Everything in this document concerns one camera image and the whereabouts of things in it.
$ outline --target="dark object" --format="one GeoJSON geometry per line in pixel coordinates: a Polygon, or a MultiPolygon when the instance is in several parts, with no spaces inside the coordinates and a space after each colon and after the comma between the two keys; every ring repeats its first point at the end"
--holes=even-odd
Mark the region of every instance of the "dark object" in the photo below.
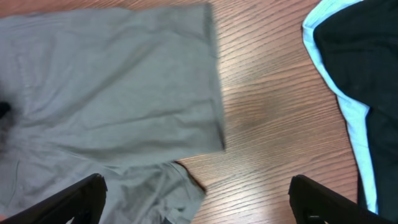
{"type": "Polygon", "coordinates": [[[366,117],[378,213],[398,223],[398,1],[367,0],[314,32],[337,87],[371,109],[366,117]]]}
{"type": "Polygon", "coordinates": [[[11,107],[8,103],[0,102],[0,119],[11,110],[11,107]]]}
{"type": "Polygon", "coordinates": [[[292,178],[289,195],[297,224],[392,224],[304,175],[292,178]]]}
{"type": "Polygon", "coordinates": [[[92,174],[1,224],[97,224],[105,206],[106,184],[92,174]]]}

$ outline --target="garment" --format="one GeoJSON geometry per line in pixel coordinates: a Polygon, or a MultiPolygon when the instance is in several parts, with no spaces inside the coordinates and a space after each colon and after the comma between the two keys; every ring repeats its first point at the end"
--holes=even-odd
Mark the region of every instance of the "garment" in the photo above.
{"type": "Polygon", "coordinates": [[[366,117],[379,215],[398,222],[398,1],[367,0],[314,32],[325,68],[346,95],[371,107],[366,117]]]}
{"type": "Polygon", "coordinates": [[[365,118],[369,107],[345,95],[333,82],[325,69],[318,47],[313,38],[314,29],[334,13],[360,0],[322,0],[303,22],[303,41],[312,62],[328,87],[336,94],[341,112],[347,122],[349,140],[353,147],[368,210],[377,213],[377,194],[373,165],[366,135],[365,118]]]}
{"type": "Polygon", "coordinates": [[[211,6],[0,20],[0,213],[98,172],[102,223],[189,223],[204,193],[172,161],[224,148],[211,6]]]}

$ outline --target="light blue fabric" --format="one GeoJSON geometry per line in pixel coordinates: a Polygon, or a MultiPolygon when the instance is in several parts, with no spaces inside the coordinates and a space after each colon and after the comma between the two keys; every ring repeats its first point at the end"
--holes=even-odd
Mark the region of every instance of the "light blue fabric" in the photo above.
{"type": "Polygon", "coordinates": [[[313,39],[313,31],[317,25],[334,13],[357,2],[360,2],[360,0],[322,0],[303,22],[303,40],[312,62],[329,88],[337,95],[340,110],[347,122],[349,138],[363,181],[368,210],[377,213],[376,184],[374,181],[373,165],[369,152],[365,122],[369,107],[351,99],[337,88],[322,63],[321,55],[313,39]]]}

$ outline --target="folded gray fabric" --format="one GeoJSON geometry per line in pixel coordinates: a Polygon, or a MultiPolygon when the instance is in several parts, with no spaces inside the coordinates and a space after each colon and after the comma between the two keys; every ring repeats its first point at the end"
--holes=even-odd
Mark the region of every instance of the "folded gray fabric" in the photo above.
{"type": "Polygon", "coordinates": [[[223,150],[211,6],[0,20],[0,213],[94,173],[102,223],[189,223],[204,193],[176,159],[223,150]]]}

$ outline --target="wooden table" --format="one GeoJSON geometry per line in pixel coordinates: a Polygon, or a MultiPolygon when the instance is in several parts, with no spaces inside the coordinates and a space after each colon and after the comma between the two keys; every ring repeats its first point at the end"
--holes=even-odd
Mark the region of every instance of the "wooden table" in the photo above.
{"type": "MultiPolygon", "coordinates": [[[[0,0],[0,16],[196,0],[0,0]]],[[[336,98],[302,43],[318,0],[212,0],[227,150],[182,162],[208,191],[194,223],[295,223],[290,179],[305,174],[356,200],[357,169],[336,98]]]]}

